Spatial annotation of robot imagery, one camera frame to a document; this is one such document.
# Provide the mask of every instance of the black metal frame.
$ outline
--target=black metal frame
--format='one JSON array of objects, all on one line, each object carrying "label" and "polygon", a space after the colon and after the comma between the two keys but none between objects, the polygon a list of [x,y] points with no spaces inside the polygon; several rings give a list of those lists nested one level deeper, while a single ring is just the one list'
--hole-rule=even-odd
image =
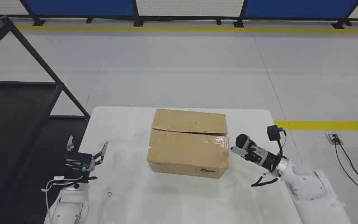
[{"label": "black metal frame", "polygon": [[352,26],[352,23],[349,21],[349,16],[352,14],[352,12],[356,9],[358,6],[358,0],[353,4],[351,9],[348,11],[345,17],[339,19],[335,24],[332,24],[332,26],[335,29],[344,29],[343,24],[346,24],[347,26]]},{"label": "black metal frame", "polygon": [[236,22],[234,22],[234,27],[244,27],[244,24],[242,21],[244,20],[244,17],[245,17],[247,5],[248,5],[248,0],[244,0],[244,2],[242,3],[241,11],[240,11],[240,17]]},{"label": "black metal frame", "polygon": [[81,103],[73,96],[67,86],[61,81],[61,79],[55,74],[55,72],[50,68],[50,66],[45,62],[41,55],[35,50],[35,48],[27,41],[23,34],[18,30],[18,28],[13,24],[13,22],[7,17],[0,17],[0,40],[11,32],[17,40],[29,51],[29,53],[35,58],[35,60],[42,66],[42,68],[51,76],[51,78],[56,82],[58,86],[65,92],[65,94],[72,100],[72,102],[77,106],[77,108],[86,116],[90,118],[90,114],[85,110]]},{"label": "black metal frame", "polygon": [[34,21],[34,24],[32,24],[33,26],[42,26],[46,22],[46,20],[40,20],[38,16],[35,16],[34,12],[31,10],[30,6],[27,4],[25,0],[20,0],[20,2],[23,5],[23,7],[26,9],[26,11],[29,13],[31,18],[33,19]]},{"label": "black metal frame", "polygon": [[[49,88],[53,89],[53,96],[50,102],[39,114],[39,120],[34,124],[31,132],[23,139],[24,147],[23,150],[17,159],[18,166],[15,166],[14,169],[9,170],[9,178],[7,184],[2,189],[4,195],[9,195],[7,193],[11,192],[12,187],[18,182],[18,177],[24,172],[22,165],[27,161],[30,153],[32,152],[32,147],[37,141],[45,123],[48,120],[56,119],[75,119],[75,120],[88,120],[91,116],[80,104],[80,102],[73,96],[73,94],[68,90],[66,85],[60,80],[60,78],[54,73],[54,71],[49,67],[49,65],[43,60],[43,58],[38,54],[34,47],[27,41],[23,34],[17,29],[13,22],[7,16],[0,17],[0,40],[2,40],[9,32],[19,40],[19,42],[29,51],[29,53],[35,58],[35,60],[45,69],[45,71],[51,76],[55,82],[0,82],[1,88]],[[77,106],[77,108],[84,114],[84,116],[51,116],[50,113],[53,110],[60,94],[64,91],[66,95],[72,100],[72,102]],[[3,202],[8,200],[8,196],[3,198]]]},{"label": "black metal frame", "polygon": [[31,17],[34,20],[34,26],[41,26],[44,24],[45,20],[40,20],[40,18],[87,18],[86,23],[90,24],[94,18],[105,18],[111,20],[132,20],[134,21],[134,26],[143,26],[145,21],[175,21],[175,20],[215,20],[217,25],[221,25],[221,20],[230,19],[236,20],[234,22],[234,27],[244,27],[243,20],[290,20],[290,21],[336,21],[332,26],[335,29],[344,29],[342,26],[346,24],[351,26],[350,21],[358,21],[358,18],[349,18],[350,14],[358,6],[357,2],[352,6],[351,10],[347,13],[344,18],[309,18],[309,17],[245,17],[246,8],[249,0],[244,0],[242,5],[242,10],[238,17],[218,17],[218,16],[139,16],[138,7],[136,0],[131,0],[133,5],[134,16],[94,16],[94,15],[35,15],[26,0],[20,0],[20,2],[25,7],[29,15],[8,15],[8,17]]}]

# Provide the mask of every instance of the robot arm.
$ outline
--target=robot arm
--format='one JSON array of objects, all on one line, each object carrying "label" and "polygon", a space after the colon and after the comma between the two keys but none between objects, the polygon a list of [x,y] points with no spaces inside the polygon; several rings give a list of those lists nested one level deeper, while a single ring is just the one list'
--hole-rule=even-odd
[{"label": "robot arm", "polygon": [[[67,170],[66,174],[60,179],[51,180],[53,185],[61,185],[63,188],[52,206],[48,207],[45,224],[86,223],[89,210],[88,191],[90,184],[88,182],[97,179],[95,176],[90,177],[90,172],[95,170],[95,166],[103,163],[107,145],[108,142],[104,144],[99,153],[92,156],[91,154],[77,152],[73,144],[73,137],[70,136],[64,164]],[[46,189],[43,189],[46,193],[46,202],[49,189],[47,186]]]},{"label": "robot arm", "polygon": [[325,174],[314,171],[303,165],[294,166],[286,157],[274,155],[258,147],[250,137],[241,134],[236,138],[231,151],[247,161],[262,166],[275,177],[273,181],[261,183],[260,180],[252,186],[263,186],[273,183],[277,178],[284,181],[296,206],[303,224],[351,224],[337,194]]}]

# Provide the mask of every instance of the black cable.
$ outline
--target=black cable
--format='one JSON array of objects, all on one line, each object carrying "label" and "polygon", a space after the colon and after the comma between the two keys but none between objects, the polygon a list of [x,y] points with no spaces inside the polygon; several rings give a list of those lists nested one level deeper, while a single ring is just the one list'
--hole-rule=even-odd
[{"label": "black cable", "polygon": [[254,187],[254,186],[265,186],[267,184],[273,184],[274,182],[278,181],[278,178],[274,178],[273,180],[270,180],[270,181],[267,181],[267,182],[263,182],[263,183],[260,183],[260,181],[254,183],[251,185],[251,187]]},{"label": "black cable", "polygon": [[347,174],[347,176],[349,177],[349,179],[351,179],[351,181],[353,181],[353,183],[355,183],[357,186],[358,184],[351,178],[351,176],[347,173],[347,171],[345,170],[345,168],[343,167],[342,163],[341,163],[341,160],[340,160],[340,157],[338,156],[338,152],[337,152],[337,142],[335,142],[335,149],[336,149],[336,155],[337,155],[337,159],[338,159],[338,162],[340,163],[343,171]]},{"label": "black cable", "polygon": [[352,169],[353,169],[354,172],[358,175],[358,172],[357,172],[357,170],[354,168],[354,165],[353,165],[353,163],[352,163],[352,161],[351,161],[351,158],[349,158],[349,156],[347,155],[346,150],[343,148],[343,146],[340,144],[340,142],[338,142],[338,144],[341,146],[343,152],[344,152],[345,155],[347,156],[347,158],[348,158],[348,160],[349,160],[349,163],[351,164]]}]

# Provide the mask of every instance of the printed label on box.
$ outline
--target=printed label on box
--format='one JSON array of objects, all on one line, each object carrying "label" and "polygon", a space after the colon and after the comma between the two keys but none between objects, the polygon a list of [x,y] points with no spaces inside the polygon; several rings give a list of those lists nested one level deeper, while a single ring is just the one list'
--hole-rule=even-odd
[{"label": "printed label on box", "polygon": [[219,169],[207,168],[207,167],[197,167],[196,171],[199,174],[213,174],[216,175],[219,172]]}]

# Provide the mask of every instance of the black wire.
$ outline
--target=black wire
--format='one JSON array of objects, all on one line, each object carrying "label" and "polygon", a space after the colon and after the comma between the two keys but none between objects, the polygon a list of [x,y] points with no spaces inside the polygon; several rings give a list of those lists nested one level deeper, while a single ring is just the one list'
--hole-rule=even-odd
[{"label": "black wire", "polygon": [[[345,168],[342,166],[341,160],[340,160],[340,158],[339,158],[339,156],[338,156],[338,152],[337,152],[337,142],[335,142],[335,149],[336,149],[336,155],[337,155],[338,162],[340,163],[340,165],[341,165],[343,171],[347,174],[347,176],[349,177],[349,179],[351,179],[351,181],[353,181],[353,183],[355,183],[355,184],[358,186],[358,184],[351,178],[351,176],[347,173],[347,171],[345,170]],[[347,153],[346,153],[346,151],[345,151],[344,149],[343,149],[343,152],[345,152],[345,154],[346,154],[346,156],[348,157],[349,161],[351,162],[351,166],[352,166],[352,168],[353,168],[352,161],[351,161],[351,159],[349,158],[349,156],[347,155]]]},{"label": "black wire", "polygon": [[353,166],[353,163],[352,163],[352,161],[351,161],[351,158],[349,158],[349,156],[348,156],[347,153],[346,153],[346,150],[343,148],[343,146],[342,146],[341,144],[340,144],[340,146],[341,146],[343,152],[345,153],[345,155],[347,156],[347,158],[348,158],[348,160],[349,160],[349,163],[351,164],[352,169],[353,169],[354,172],[358,175],[357,170],[356,170],[356,169],[354,168],[354,166]]}]

